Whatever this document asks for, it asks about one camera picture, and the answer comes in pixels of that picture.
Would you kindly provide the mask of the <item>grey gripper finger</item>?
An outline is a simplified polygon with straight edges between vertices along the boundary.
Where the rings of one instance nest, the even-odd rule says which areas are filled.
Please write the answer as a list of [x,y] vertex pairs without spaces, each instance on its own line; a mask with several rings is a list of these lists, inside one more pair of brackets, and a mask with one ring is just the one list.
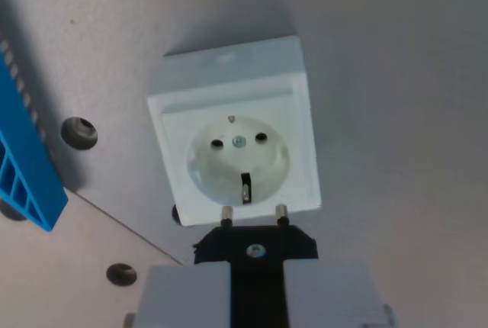
[[230,264],[205,262],[152,267],[133,326],[230,327]]
[[284,262],[290,327],[395,327],[363,262]]

